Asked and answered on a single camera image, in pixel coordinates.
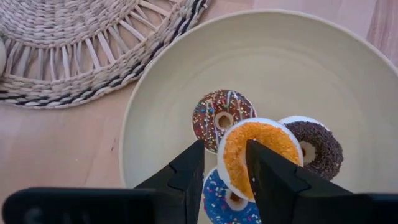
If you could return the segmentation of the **small orange sprinkle donut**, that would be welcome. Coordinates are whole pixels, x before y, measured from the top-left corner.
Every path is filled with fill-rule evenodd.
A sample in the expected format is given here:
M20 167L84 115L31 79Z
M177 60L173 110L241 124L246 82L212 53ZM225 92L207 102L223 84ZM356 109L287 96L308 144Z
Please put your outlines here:
M283 124L267 118L249 118L232 127L222 137L217 153L217 171L228 188L255 202L246 166L246 141L255 140L299 166L304 165L302 149L293 133Z

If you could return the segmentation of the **small dark chocolate sprinkle donut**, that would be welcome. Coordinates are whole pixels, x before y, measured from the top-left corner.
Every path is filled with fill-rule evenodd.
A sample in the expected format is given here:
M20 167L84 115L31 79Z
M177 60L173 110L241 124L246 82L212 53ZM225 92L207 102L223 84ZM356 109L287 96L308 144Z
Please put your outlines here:
M289 116L279 123L297 138L306 170L329 181L339 174L344 160L343 149L324 124L306 116Z

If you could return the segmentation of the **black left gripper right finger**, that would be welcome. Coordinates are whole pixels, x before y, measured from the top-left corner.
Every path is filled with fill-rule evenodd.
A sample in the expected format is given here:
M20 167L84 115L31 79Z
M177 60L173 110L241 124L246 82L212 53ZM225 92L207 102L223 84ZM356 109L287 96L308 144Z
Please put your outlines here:
M246 165L265 224L348 224L351 192L294 164L265 145L248 140Z

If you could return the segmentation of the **small brown rainbow-sprinkle donut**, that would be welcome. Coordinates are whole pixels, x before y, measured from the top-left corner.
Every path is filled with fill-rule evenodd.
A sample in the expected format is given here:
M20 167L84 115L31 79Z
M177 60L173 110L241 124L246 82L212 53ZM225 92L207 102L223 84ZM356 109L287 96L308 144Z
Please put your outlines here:
M257 116L253 104L241 93L220 89L206 94L192 113L192 128L205 149L213 154L227 130L234 124Z

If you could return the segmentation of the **small blue sprinkle donut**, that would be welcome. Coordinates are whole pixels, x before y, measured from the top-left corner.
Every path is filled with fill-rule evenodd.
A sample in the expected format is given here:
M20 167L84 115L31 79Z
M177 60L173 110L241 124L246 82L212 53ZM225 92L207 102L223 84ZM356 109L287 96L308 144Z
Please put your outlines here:
M215 167L203 182L203 208L213 224L262 224L256 204L235 195Z

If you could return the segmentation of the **round woven straw placemat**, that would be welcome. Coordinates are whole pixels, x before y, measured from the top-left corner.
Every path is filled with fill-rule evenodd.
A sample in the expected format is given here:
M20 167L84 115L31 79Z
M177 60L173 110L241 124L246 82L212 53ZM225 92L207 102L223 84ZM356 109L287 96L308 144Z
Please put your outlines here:
M0 102L85 104L138 79L210 0L0 0Z

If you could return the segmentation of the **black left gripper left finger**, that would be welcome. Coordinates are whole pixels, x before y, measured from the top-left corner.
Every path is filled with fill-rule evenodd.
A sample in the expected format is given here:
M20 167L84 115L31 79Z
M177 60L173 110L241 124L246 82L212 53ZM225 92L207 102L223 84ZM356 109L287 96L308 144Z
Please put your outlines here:
M148 196L134 224L197 224L205 168L204 141L197 140L135 188Z

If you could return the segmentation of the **beige round plate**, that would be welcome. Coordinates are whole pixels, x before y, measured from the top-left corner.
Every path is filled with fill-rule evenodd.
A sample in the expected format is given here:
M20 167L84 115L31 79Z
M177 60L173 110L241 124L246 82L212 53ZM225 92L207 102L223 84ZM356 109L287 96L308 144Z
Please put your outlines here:
M190 146L195 107L220 89L244 95L259 117L324 124L343 148L335 184L398 193L398 69L352 32L282 10L204 23L150 63L124 117L123 186L137 186Z

